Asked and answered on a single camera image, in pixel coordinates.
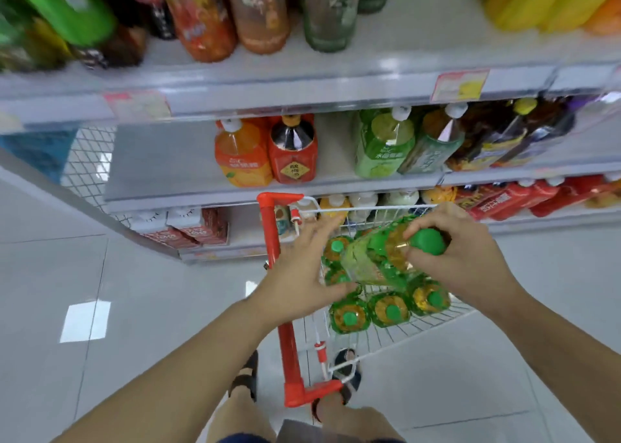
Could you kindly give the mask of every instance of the forearm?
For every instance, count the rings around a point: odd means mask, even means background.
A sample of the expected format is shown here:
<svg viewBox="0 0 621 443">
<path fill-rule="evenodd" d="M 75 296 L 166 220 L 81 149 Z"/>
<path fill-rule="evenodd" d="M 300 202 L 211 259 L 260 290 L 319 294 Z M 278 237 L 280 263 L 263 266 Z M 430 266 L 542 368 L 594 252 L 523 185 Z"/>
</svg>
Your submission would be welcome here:
<svg viewBox="0 0 621 443">
<path fill-rule="evenodd" d="M 526 292 L 492 319 L 596 443 L 618 441 L 621 355 Z"/>
<path fill-rule="evenodd" d="M 240 301 L 73 424 L 55 443 L 195 443 L 271 325 Z"/>
</svg>

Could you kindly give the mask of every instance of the person's left hand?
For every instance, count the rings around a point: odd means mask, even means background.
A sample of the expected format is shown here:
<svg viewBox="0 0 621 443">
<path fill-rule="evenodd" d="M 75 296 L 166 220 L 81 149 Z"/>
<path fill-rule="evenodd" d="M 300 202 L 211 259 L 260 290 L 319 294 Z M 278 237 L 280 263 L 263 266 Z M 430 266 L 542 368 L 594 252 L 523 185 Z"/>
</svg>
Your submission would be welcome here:
<svg viewBox="0 0 621 443">
<path fill-rule="evenodd" d="M 327 306 L 356 289 L 355 282 L 324 286 L 319 282 L 323 248 L 343 219 L 326 217 L 306 221 L 292 247 L 284 245 L 274 267 L 248 297 L 252 309 L 269 325 L 299 319 Z"/>
</svg>

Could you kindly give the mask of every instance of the yellow diamond label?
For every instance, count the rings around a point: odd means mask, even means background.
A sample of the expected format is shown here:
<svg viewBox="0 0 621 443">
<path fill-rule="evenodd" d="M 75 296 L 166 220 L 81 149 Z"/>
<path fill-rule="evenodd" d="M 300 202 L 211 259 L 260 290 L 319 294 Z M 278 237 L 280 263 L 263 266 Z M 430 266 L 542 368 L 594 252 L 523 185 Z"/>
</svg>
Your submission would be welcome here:
<svg viewBox="0 0 621 443">
<path fill-rule="evenodd" d="M 282 174 L 285 174 L 286 176 L 289 176 L 290 178 L 293 178 L 294 180 L 297 180 L 301 176 L 304 176 L 306 173 L 308 173 L 310 170 L 311 170 L 310 168 L 301 164 L 300 162 L 292 161 L 290 164 L 285 166 L 280 172 Z"/>
</svg>

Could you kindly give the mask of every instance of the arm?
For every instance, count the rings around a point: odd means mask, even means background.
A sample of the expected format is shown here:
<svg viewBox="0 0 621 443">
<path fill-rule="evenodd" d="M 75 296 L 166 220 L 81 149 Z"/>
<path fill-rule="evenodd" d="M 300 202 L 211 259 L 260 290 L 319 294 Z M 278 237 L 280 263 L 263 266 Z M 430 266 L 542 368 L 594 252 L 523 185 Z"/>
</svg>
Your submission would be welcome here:
<svg viewBox="0 0 621 443">
<path fill-rule="evenodd" d="M 309 224 L 250 297 L 75 422 L 54 443 L 195 443 L 261 340 L 355 289 L 317 281 L 323 247 L 339 219 Z"/>
<path fill-rule="evenodd" d="M 443 255 L 408 253 L 412 264 L 491 319 L 597 443 L 621 432 L 621 355 L 532 298 L 514 278 L 487 227 L 442 206 L 413 221 L 406 238 L 436 227 L 451 237 Z"/>
</svg>

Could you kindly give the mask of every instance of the orange juice bottle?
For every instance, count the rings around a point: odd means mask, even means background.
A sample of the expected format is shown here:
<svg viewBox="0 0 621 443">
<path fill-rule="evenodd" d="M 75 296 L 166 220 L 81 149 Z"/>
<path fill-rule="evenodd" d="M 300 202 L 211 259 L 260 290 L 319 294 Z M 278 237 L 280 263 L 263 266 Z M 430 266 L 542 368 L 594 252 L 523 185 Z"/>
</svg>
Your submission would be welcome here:
<svg viewBox="0 0 621 443">
<path fill-rule="evenodd" d="M 248 120 L 223 119 L 215 138 L 215 160 L 234 186 L 266 186 L 273 175 L 261 129 Z"/>
</svg>

